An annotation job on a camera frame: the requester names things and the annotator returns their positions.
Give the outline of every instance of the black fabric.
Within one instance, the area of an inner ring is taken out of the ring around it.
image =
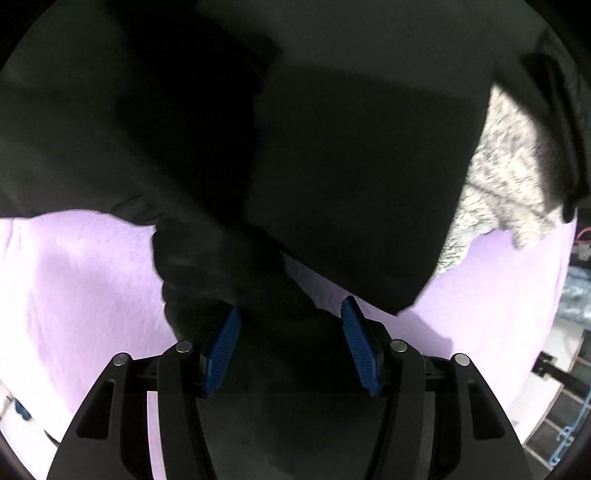
[[[20,42],[49,3],[3,4],[0,215],[155,224],[183,338],[229,304],[313,312],[281,250],[396,313],[436,264],[493,80],[552,116],[486,15],[411,3],[59,0]]]
[[[571,222],[574,219],[576,206],[589,195],[587,181],[587,161],[585,152],[586,132],[581,122],[577,122],[573,102],[564,74],[558,61],[544,50],[551,47],[551,40],[541,42],[542,48],[523,58],[524,64],[544,95],[550,100],[552,112],[548,119],[552,133],[560,141],[562,152],[569,167],[569,176],[565,197],[563,199],[563,220]]]

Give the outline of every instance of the metal screw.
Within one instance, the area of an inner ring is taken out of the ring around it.
[[[118,353],[113,357],[113,363],[118,367],[121,367],[127,363],[128,359],[129,357],[127,356],[127,353]]]
[[[392,340],[392,342],[390,343],[390,348],[395,352],[402,353],[406,352],[406,350],[408,349],[408,345],[402,340]]]
[[[456,355],[456,362],[463,367],[467,367],[468,365],[470,365],[470,358],[467,355],[464,355],[463,353],[459,353]]]
[[[177,343],[177,352],[178,353],[187,353],[191,351],[193,348],[193,344],[189,342],[189,340],[183,340],[182,342]]]

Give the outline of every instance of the black metal bracket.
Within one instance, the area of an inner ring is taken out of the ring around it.
[[[556,367],[553,362],[554,357],[552,355],[549,355],[546,352],[540,352],[540,355],[535,361],[534,367],[531,371],[541,378],[549,375],[558,382],[562,383],[572,393],[585,398],[589,392],[589,385],[587,385],[582,380],[579,380],[572,374]]]

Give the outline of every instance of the blue cable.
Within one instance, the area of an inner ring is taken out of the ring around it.
[[[579,412],[579,416],[577,420],[569,426],[564,427],[560,433],[556,436],[556,440],[560,442],[558,448],[554,451],[550,459],[548,460],[548,465],[556,466],[562,460],[565,451],[572,445],[573,439],[571,439],[572,433],[577,429],[581,420],[583,420],[583,415],[585,414],[585,409],[587,408],[587,404],[591,401],[591,389],[589,389],[589,393],[587,393],[587,397],[583,405],[581,406],[581,411]]]

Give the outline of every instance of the blue gripper pad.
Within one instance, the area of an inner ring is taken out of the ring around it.
[[[215,389],[222,385],[241,327],[242,318],[238,310],[234,308],[228,314],[216,340],[207,353],[205,378],[203,379],[203,391],[207,396],[210,396]]]
[[[343,300],[340,317],[361,385],[377,397],[382,389],[384,353],[353,297]]]

